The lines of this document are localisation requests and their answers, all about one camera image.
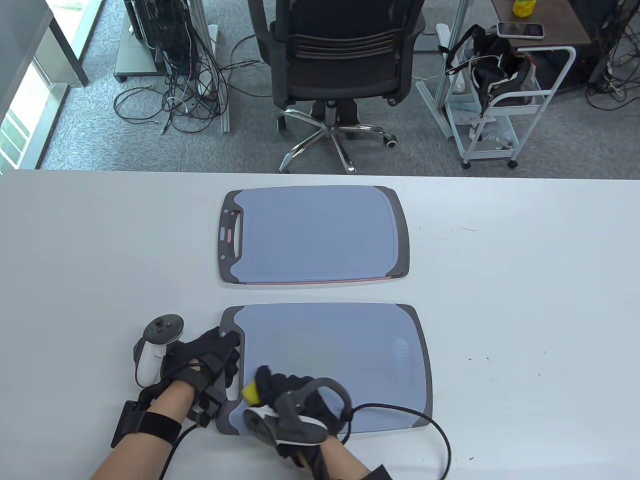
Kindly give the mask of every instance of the wrist strap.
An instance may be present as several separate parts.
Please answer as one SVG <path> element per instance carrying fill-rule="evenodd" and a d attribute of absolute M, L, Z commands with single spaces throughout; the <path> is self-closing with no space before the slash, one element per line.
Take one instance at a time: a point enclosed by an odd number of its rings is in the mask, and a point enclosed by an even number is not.
<path fill-rule="evenodd" d="M 145 412 L 138 425 L 138 430 L 129 433 L 146 433 L 162 438 L 165 442 L 173 445 L 180 435 L 180 430 L 182 430 L 182 425 L 175 420 L 159 413 Z"/>
<path fill-rule="evenodd" d="M 182 425 L 159 413 L 148 412 L 147 407 L 131 400 L 125 402 L 111 441 L 111 448 L 115 448 L 129 433 L 146 433 L 161 438 L 169 444 L 175 443 Z"/>

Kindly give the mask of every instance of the gray carpet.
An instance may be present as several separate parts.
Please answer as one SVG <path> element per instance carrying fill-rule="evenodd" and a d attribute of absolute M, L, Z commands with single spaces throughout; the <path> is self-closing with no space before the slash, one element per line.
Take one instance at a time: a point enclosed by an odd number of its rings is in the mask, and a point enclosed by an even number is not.
<path fill-rule="evenodd" d="M 269 6 L 268 18 L 273 17 L 273 0 L 265 3 Z M 223 52 L 229 52 L 240 38 L 252 33 L 244 0 L 205 0 L 204 4 L 209 23 L 221 26 Z M 456 0 L 427 0 L 424 12 L 430 31 L 437 22 L 450 24 L 456 8 Z M 287 150 L 312 132 L 311 126 L 295 120 L 289 121 L 284 133 L 277 132 L 277 109 L 271 99 L 254 99 L 238 92 L 231 93 L 232 131 L 228 134 L 220 133 L 219 120 L 200 134 L 186 135 L 170 129 L 163 136 L 159 135 L 162 125 L 123 122 L 112 110 L 118 93 L 137 85 L 163 87 L 158 79 L 130 79 L 125 84 L 113 79 L 124 14 L 122 0 L 105 0 L 84 58 L 91 84 L 69 93 L 42 168 L 275 173 Z M 467 24 L 489 26 L 495 21 L 490 0 L 477 0 L 467 16 Z M 234 54 L 235 60 L 244 58 L 259 58 L 255 41 L 245 42 Z M 414 74 L 437 75 L 441 64 L 435 54 L 417 56 Z M 253 93 L 270 91 L 268 67 L 238 70 L 232 82 Z M 603 100 L 605 105 L 611 102 Z M 510 170 L 500 160 L 476 162 L 466 171 L 460 168 L 453 140 L 442 137 L 415 89 L 395 108 L 382 99 L 363 100 L 360 105 L 363 122 L 384 126 L 400 142 L 394 150 L 387 150 L 375 137 L 349 141 L 347 148 L 361 174 L 640 179 L 640 102 L 608 113 L 588 106 L 581 95 L 558 98 L 526 144 L 518 159 L 519 168 Z M 148 114 L 158 106 L 159 97 L 145 93 L 129 104 L 127 112 Z M 308 109 L 307 105 L 298 107 Z M 164 124 L 166 117 L 160 119 Z M 514 122 L 516 131 L 522 132 L 527 121 L 523 117 Z M 344 172 L 329 143 L 305 152 L 291 170 Z"/>

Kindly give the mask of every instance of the white vr controller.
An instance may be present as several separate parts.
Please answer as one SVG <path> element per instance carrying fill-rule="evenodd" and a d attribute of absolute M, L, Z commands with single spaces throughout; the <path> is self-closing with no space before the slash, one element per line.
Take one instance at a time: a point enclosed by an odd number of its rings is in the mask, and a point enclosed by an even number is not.
<path fill-rule="evenodd" d="M 180 338 L 184 320 L 178 315 L 168 314 L 153 320 L 133 347 L 136 364 L 136 383 L 149 387 L 158 381 L 166 348 Z"/>

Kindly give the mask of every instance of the chair backrest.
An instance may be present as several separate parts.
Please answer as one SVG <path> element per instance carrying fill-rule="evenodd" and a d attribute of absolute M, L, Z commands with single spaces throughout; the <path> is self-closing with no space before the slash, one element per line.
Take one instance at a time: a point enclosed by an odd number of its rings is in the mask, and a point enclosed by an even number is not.
<path fill-rule="evenodd" d="M 397 51 L 424 0 L 276 0 L 274 36 L 290 55 L 348 60 Z"/>

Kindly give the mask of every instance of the chair wheel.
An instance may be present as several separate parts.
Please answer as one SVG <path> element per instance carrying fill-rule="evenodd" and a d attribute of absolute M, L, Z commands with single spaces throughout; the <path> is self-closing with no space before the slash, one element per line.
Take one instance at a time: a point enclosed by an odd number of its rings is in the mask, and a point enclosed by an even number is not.
<path fill-rule="evenodd" d="M 282 132 L 287 129 L 287 119 L 284 118 L 284 115 L 276 118 L 276 128 L 278 129 L 278 132 Z"/>
<path fill-rule="evenodd" d="M 394 148 L 398 144 L 398 138 L 395 135 L 391 135 L 389 138 L 382 137 L 382 141 L 385 142 L 387 148 Z"/>

